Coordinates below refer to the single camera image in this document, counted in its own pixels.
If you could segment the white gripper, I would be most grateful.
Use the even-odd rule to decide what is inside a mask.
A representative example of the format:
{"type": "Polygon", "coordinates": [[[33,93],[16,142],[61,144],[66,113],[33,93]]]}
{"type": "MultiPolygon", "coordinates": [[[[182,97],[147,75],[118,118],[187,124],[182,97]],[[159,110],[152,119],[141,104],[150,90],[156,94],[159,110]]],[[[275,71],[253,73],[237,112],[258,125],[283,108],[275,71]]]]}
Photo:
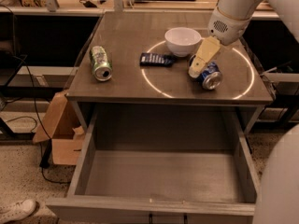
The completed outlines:
{"type": "Polygon", "coordinates": [[[198,78],[208,63],[220,50],[221,43],[224,46],[234,43],[245,33],[249,22],[250,19],[236,20],[227,17],[216,7],[212,12],[207,26],[208,33],[211,36],[203,40],[199,49],[192,56],[189,76],[191,78],[198,78]]]}

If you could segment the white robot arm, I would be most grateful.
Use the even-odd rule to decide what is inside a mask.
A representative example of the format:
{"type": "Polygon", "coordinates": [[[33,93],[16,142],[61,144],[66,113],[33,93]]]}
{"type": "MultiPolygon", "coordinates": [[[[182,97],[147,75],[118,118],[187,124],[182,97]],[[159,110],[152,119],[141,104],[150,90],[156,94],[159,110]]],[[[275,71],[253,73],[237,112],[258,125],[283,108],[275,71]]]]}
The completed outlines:
{"type": "MultiPolygon", "coordinates": [[[[263,0],[218,0],[206,38],[189,68],[197,78],[217,53],[211,44],[230,45],[242,36],[263,0]]],[[[299,36],[299,0],[267,0],[294,36],[299,36]]],[[[299,224],[299,127],[274,146],[263,170],[252,224],[299,224]]]]}

